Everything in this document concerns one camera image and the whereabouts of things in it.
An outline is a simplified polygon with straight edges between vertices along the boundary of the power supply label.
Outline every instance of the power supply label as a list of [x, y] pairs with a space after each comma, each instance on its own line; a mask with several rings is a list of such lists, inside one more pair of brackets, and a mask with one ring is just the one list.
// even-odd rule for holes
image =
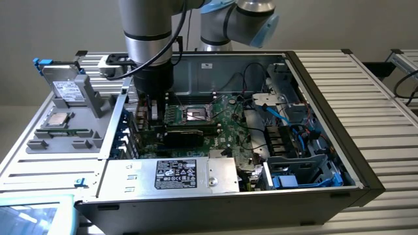
[[62, 100], [66, 102], [84, 101], [82, 94], [74, 82], [53, 82], [53, 85]]
[[196, 188], [196, 160], [170, 160], [156, 162], [154, 188]]

